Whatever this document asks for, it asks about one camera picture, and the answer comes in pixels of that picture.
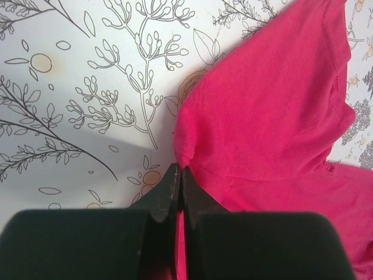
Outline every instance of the branch drawing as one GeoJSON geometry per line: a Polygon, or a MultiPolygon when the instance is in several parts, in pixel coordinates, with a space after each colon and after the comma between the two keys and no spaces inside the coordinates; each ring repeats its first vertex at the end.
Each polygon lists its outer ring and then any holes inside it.
{"type": "Polygon", "coordinates": [[[64,116],[55,112],[52,103],[46,108],[44,116],[39,117],[40,113],[38,113],[36,102],[40,95],[40,90],[31,92],[27,84],[21,89],[16,83],[11,83],[10,80],[5,81],[4,76],[0,77],[0,106],[7,107],[10,112],[21,118],[20,121],[0,119],[0,137],[5,134],[10,137],[11,135],[24,135],[33,132],[35,136],[42,136],[45,140],[44,145],[35,149],[29,145],[18,146],[15,155],[9,156],[0,153],[0,157],[3,159],[3,163],[0,164],[0,181],[7,178],[9,169],[16,169],[21,174],[22,171],[27,170],[29,163],[33,160],[38,159],[44,162],[48,157],[52,157],[55,158],[56,163],[61,161],[67,165],[70,159],[77,158],[81,154],[100,162],[117,179],[113,171],[100,159],[62,139],[54,132],[54,128],[58,126],[64,116]]]}
{"type": "Polygon", "coordinates": [[[342,146],[345,146],[348,142],[353,140],[360,131],[366,130],[371,125],[371,109],[367,99],[364,99],[362,103],[356,102],[352,106],[356,112],[356,120],[342,136],[342,146]]]}
{"type": "MultiPolygon", "coordinates": [[[[48,8],[41,10],[33,0],[0,0],[0,8],[4,8],[5,12],[13,13],[17,16],[16,19],[10,19],[6,15],[0,13],[0,40],[5,39],[5,32],[13,34],[14,24],[26,19],[33,18],[35,16],[41,15],[43,13],[55,11],[59,15],[63,16],[68,20],[72,25],[78,28],[84,35],[88,38],[90,37],[87,32],[85,32],[81,27],[79,27],[66,12],[61,0],[57,0],[59,8],[52,4],[50,0],[43,0],[45,4],[48,5],[48,8]]],[[[85,12],[84,22],[93,37],[96,36],[94,30],[94,23],[90,15],[85,12]]]]}
{"type": "MultiPolygon", "coordinates": [[[[159,33],[155,31],[153,34],[144,34],[144,29],[150,20],[156,20],[160,22],[179,22],[186,28],[189,28],[187,20],[194,16],[195,12],[190,11],[189,8],[185,8],[182,12],[179,12],[180,7],[184,3],[183,0],[172,0],[171,6],[167,6],[166,0],[161,0],[157,6],[155,0],[151,0],[150,5],[146,4],[145,0],[141,3],[136,4],[136,10],[144,18],[141,22],[140,28],[134,31],[130,27],[130,22],[132,18],[132,7],[129,2],[124,4],[122,0],[104,0],[105,6],[115,15],[116,23],[113,23],[110,19],[102,18],[104,25],[118,30],[126,30],[132,37],[138,53],[144,62],[143,71],[137,72],[137,78],[133,75],[133,67],[128,64],[126,67],[121,65],[121,56],[119,54],[119,49],[116,45],[110,45],[107,40],[103,40],[103,50],[96,47],[96,54],[101,58],[102,63],[97,63],[94,61],[88,61],[88,65],[93,69],[106,69],[111,67],[116,67],[121,71],[127,78],[131,88],[139,95],[142,117],[145,123],[145,127],[141,127],[137,123],[137,118],[135,112],[131,110],[128,106],[125,106],[125,112],[120,113],[119,109],[115,106],[117,101],[117,93],[114,92],[112,99],[109,100],[105,96],[99,97],[95,90],[90,90],[90,95],[92,98],[100,99],[100,104],[104,106],[101,110],[97,110],[93,107],[90,109],[90,114],[84,114],[83,110],[80,108],[75,108],[77,113],[80,113],[82,118],[79,120],[82,124],[84,123],[84,118],[89,117],[96,121],[95,124],[91,124],[91,128],[103,127],[99,132],[105,133],[111,124],[120,125],[122,127],[134,127],[139,132],[148,134],[150,140],[155,149],[158,149],[156,141],[154,139],[150,124],[156,113],[156,108],[161,104],[163,96],[154,96],[154,89],[152,88],[154,71],[150,69],[150,63],[158,58],[163,58],[165,61],[166,68],[169,71],[175,70],[175,68],[180,68],[183,65],[180,62],[174,61],[172,57],[178,55],[188,55],[188,50],[180,48],[177,43],[180,41],[180,35],[173,35],[172,39],[168,41],[163,50],[162,41],[160,40],[159,33]],[[109,112],[108,107],[115,111],[115,114],[109,112]]],[[[95,84],[93,78],[90,82],[86,79],[86,84],[95,84]]]]}
{"type": "Polygon", "coordinates": [[[347,27],[347,39],[349,42],[353,42],[353,46],[350,46],[350,49],[353,50],[357,43],[364,42],[364,39],[356,39],[355,32],[353,31],[352,22],[349,23],[349,26],[347,27]]]}
{"type": "Polygon", "coordinates": [[[161,180],[161,174],[156,171],[159,164],[150,165],[149,159],[147,156],[144,156],[143,159],[144,171],[139,171],[137,178],[136,177],[127,177],[127,180],[136,186],[141,186],[141,190],[135,195],[132,200],[134,204],[137,200],[142,198],[148,191],[150,191],[158,182],[161,180]]]}
{"type": "Polygon", "coordinates": [[[279,14],[279,12],[274,11],[269,0],[258,0],[262,4],[262,12],[268,14],[268,20],[262,19],[262,16],[255,10],[255,7],[249,3],[249,0],[233,0],[232,4],[225,0],[221,1],[224,3],[224,10],[222,11],[219,9],[219,15],[217,17],[212,17],[213,24],[223,25],[229,29],[233,20],[240,20],[244,27],[244,30],[242,30],[243,40],[254,35],[279,14]]]}

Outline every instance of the leaf drawing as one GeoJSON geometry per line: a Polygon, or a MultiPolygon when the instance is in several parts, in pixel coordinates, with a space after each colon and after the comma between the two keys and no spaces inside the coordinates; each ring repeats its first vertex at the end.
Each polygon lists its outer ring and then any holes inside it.
{"type": "Polygon", "coordinates": [[[30,61],[24,58],[12,58],[9,60],[4,61],[6,64],[24,64],[29,63],[30,61]]]}
{"type": "Polygon", "coordinates": [[[148,170],[148,168],[149,168],[149,159],[147,158],[147,156],[144,156],[143,165],[144,165],[144,169],[148,170]]]}
{"type": "Polygon", "coordinates": [[[178,108],[179,98],[177,96],[167,96],[164,98],[164,101],[171,115],[173,115],[174,117],[177,117],[177,114],[179,111],[179,108],[178,108]]]}
{"type": "Polygon", "coordinates": [[[56,43],[56,47],[59,48],[62,51],[68,51],[71,48],[71,45],[69,42],[66,41],[59,41],[56,43]]]}
{"type": "Polygon", "coordinates": [[[135,197],[133,198],[132,202],[131,202],[131,205],[134,204],[137,200],[139,200],[141,197],[141,193],[137,193],[135,195],[135,197]]]}
{"type": "Polygon", "coordinates": [[[87,11],[84,12],[84,24],[86,25],[89,33],[91,33],[91,35],[93,37],[95,37],[96,36],[96,28],[94,26],[91,15],[87,11]]]}
{"type": "Polygon", "coordinates": [[[109,145],[109,149],[111,149],[112,152],[117,153],[119,152],[119,149],[113,145],[109,145]]]}
{"type": "Polygon", "coordinates": [[[90,93],[83,93],[81,88],[76,88],[78,94],[83,95],[83,101],[89,102],[92,99],[97,99],[102,108],[89,107],[89,113],[85,113],[79,105],[70,105],[70,109],[80,114],[80,117],[71,119],[75,127],[81,127],[86,118],[91,118],[95,122],[88,124],[90,128],[100,128],[99,133],[105,133],[106,130],[113,124],[122,127],[133,127],[141,133],[148,134],[153,146],[157,149],[157,144],[150,127],[158,106],[163,101],[163,96],[156,96],[152,87],[154,71],[150,69],[151,62],[156,59],[164,59],[166,68],[169,71],[174,71],[176,68],[183,66],[179,61],[174,61],[178,55],[188,55],[188,50],[180,48],[180,35],[173,35],[172,38],[164,45],[160,38],[158,31],[153,34],[146,34],[146,25],[155,20],[158,22],[178,22],[186,28],[189,28],[187,20],[194,16],[195,12],[185,8],[179,12],[183,1],[171,1],[171,6],[167,5],[167,1],[150,1],[146,3],[143,0],[136,4],[136,11],[143,16],[140,28],[134,30],[131,28],[133,16],[133,9],[129,2],[124,4],[122,1],[104,0],[104,4],[109,9],[114,19],[102,18],[105,26],[122,30],[124,29],[132,37],[132,44],[137,49],[139,56],[144,61],[144,67],[140,71],[134,71],[132,65],[127,64],[122,66],[123,58],[119,55],[119,49],[116,45],[110,45],[107,40],[103,40],[103,46],[96,47],[96,54],[101,59],[100,62],[88,61],[88,65],[93,69],[107,69],[111,67],[117,68],[121,71],[130,87],[139,96],[142,118],[145,126],[141,127],[137,120],[137,115],[129,106],[125,106],[125,111],[119,111],[115,102],[117,101],[117,92],[107,93],[106,96],[97,94],[96,78],[86,78],[85,84],[88,85],[90,93]]]}
{"type": "Polygon", "coordinates": [[[50,0],[43,0],[43,2],[45,3],[45,9],[40,9],[33,0],[0,0],[0,7],[5,8],[5,12],[17,16],[17,18],[10,19],[5,15],[0,14],[0,40],[5,39],[6,32],[9,34],[14,33],[15,30],[13,25],[16,23],[48,12],[56,12],[60,16],[63,16],[89,38],[89,35],[71,19],[62,5],[61,0],[56,0],[54,3],[50,0]]]}
{"type": "Polygon", "coordinates": [[[356,102],[353,109],[356,112],[356,120],[342,136],[342,146],[353,140],[360,131],[366,130],[371,124],[371,109],[367,99],[364,99],[362,103],[356,102]]]}
{"type": "Polygon", "coordinates": [[[202,61],[207,65],[213,65],[215,59],[214,52],[216,51],[214,50],[216,48],[216,45],[214,46],[214,41],[206,33],[197,29],[193,32],[193,40],[194,46],[202,61]]]}
{"type": "Polygon", "coordinates": [[[91,193],[91,195],[94,197],[95,200],[97,200],[98,202],[101,202],[100,197],[98,196],[98,194],[95,191],[93,191],[93,190],[88,190],[88,191],[91,193]]]}
{"type": "Polygon", "coordinates": [[[38,81],[39,81],[39,78],[38,78],[36,72],[34,71],[34,69],[31,68],[31,67],[29,67],[29,72],[30,72],[30,75],[35,79],[35,81],[38,82],[38,81]]]}
{"type": "Polygon", "coordinates": [[[151,169],[155,169],[155,168],[157,168],[157,167],[160,167],[160,165],[159,164],[154,164],[154,165],[152,165],[149,169],[151,170],[151,169]]]}
{"type": "Polygon", "coordinates": [[[24,41],[23,39],[22,39],[22,47],[23,47],[23,49],[28,53],[29,52],[29,44],[26,42],[26,41],[24,41]]]}
{"type": "Polygon", "coordinates": [[[32,91],[28,85],[20,87],[16,83],[11,83],[10,80],[5,81],[4,76],[0,76],[0,106],[2,106],[0,110],[7,108],[21,118],[18,122],[0,119],[0,137],[3,137],[5,133],[9,137],[34,133],[35,136],[40,135],[45,140],[44,144],[38,148],[33,148],[30,145],[19,145],[18,152],[15,155],[2,153],[3,163],[0,164],[0,181],[7,178],[7,172],[10,169],[15,169],[21,174],[22,171],[27,170],[29,163],[34,160],[45,162],[47,158],[55,158],[56,163],[58,163],[61,159],[64,159],[63,163],[67,165],[70,158],[77,158],[81,154],[90,156],[100,162],[117,179],[104,162],[88,151],[62,139],[53,131],[62,121],[63,115],[56,113],[52,103],[47,106],[45,113],[37,114],[38,110],[35,102],[40,98],[40,95],[39,90],[32,91]]]}
{"type": "Polygon", "coordinates": [[[57,188],[39,188],[39,192],[41,192],[42,194],[47,194],[47,195],[56,195],[56,194],[60,194],[62,191],[60,191],[59,189],[57,188]]]}
{"type": "Polygon", "coordinates": [[[219,42],[215,39],[214,43],[212,44],[212,56],[214,60],[217,60],[217,57],[220,54],[220,44],[219,42]]]}
{"type": "Polygon", "coordinates": [[[132,184],[135,184],[135,185],[141,185],[141,182],[136,179],[136,178],[133,178],[133,177],[127,177],[128,181],[130,181],[132,184]]]}

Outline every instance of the pink fabric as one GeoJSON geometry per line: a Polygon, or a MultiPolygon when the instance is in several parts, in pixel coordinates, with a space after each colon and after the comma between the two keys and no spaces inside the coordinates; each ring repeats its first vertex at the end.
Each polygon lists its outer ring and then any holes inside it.
{"type": "Polygon", "coordinates": [[[298,0],[214,67],[181,107],[174,149],[230,211],[325,215],[357,278],[373,279],[373,172],[326,162],[355,118],[344,3],[298,0]]]}

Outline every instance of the floral wallpaper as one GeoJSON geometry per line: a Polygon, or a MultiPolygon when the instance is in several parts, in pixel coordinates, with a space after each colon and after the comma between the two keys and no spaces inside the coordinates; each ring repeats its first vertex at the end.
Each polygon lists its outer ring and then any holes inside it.
{"type": "MultiPolygon", "coordinates": [[[[290,0],[0,0],[0,229],[23,209],[127,207],[175,161],[193,87],[290,0]]],[[[348,0],[330,160],[373,170],[373,5],[348,0]]]]}

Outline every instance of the cloth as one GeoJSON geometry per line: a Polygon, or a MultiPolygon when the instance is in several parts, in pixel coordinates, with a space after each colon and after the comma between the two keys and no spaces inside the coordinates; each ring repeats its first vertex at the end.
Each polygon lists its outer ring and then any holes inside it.
{"type": "MultiPolygon", "coordinates": [[[[214,67],[181,107],[174,150],[229,211],[325,215],[373,279],[373,172],[326,161],[355,120],[344,3],[299,0],[214,67]]],[[[184,250],[181,236],[179,279],[184,250]]]]}

